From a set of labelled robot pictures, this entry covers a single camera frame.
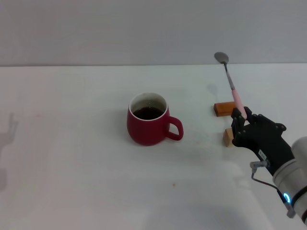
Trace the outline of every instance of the mug rim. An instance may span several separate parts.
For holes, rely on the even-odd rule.
[[[166,103],[166,108],[165,108],[164,113],[163,113],[161,116],[159,116],[159,117],[157,117],[157,118],[155,118],[155,119],[151,119],[151,120],[144,120],[144,119],[138,118],[136,115],[133,114],[133,112],[131,111],[131,104],[132,104],[132,102],[134,101],[134,99],[135,99],[136,97],[138,97],[138,96],[140,96],[140,95],[142,95],[142,94],[148,94],[148,93],[150,93],[150,94],[156,94],[156,95],[162,97],[163,100],[164,100],[165,103]],[[141,92],[141,93],[135,95],[135,96],[131,99],[131,101],[129,102],[129,112],[132,114],[132,116],[134,116],[136,119],[141,120],[141,121],[154,121],[154,120],[158,120],[158,119],[160,119],[161,117],[163,117],[163,116],[166,114],[167,110],[168,110],[168,103],[167,103],[167,101],[165,100],[165,98],[164,98],[163,96],[161,96],[161,95],[159,95],[159,94],[157,94],[157,93],[155,93],[155,92]]]

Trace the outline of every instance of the white wall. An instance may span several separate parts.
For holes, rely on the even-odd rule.
[[[0,0],[0,65],[307,62],[305,0]]]

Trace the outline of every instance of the table surface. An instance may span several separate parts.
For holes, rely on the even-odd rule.
[[[306,135],[307,64],[229,65],[254,113]],[[180,142],[135,144],[128,103],[163,95]],[[248,149],[226,148],[231,101],[222,65],[0,68],[0,229],[305,229],[276,192],[250,179]],[[272,181],[268,172],[256,177]]]

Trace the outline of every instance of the wooden block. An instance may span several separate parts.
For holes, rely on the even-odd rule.
[[[230,116],[235,107],[235,102],[223,102],[215,103],[213,108],[216,116]]]
[[[223,136],[224,144],[227,147],[233,146],[233,144],[232,144],[233,139],[234,139],[234,135],[232,133],[232,129],[231,128],[225,129],[224,136]]]

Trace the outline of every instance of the dark liquid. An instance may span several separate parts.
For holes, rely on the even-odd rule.
[[[133,114],[139,119],[153,120],[160,117],[163,113],[164,111],[161,111],[159,109],[153,107],[145,107],[135,111]]]

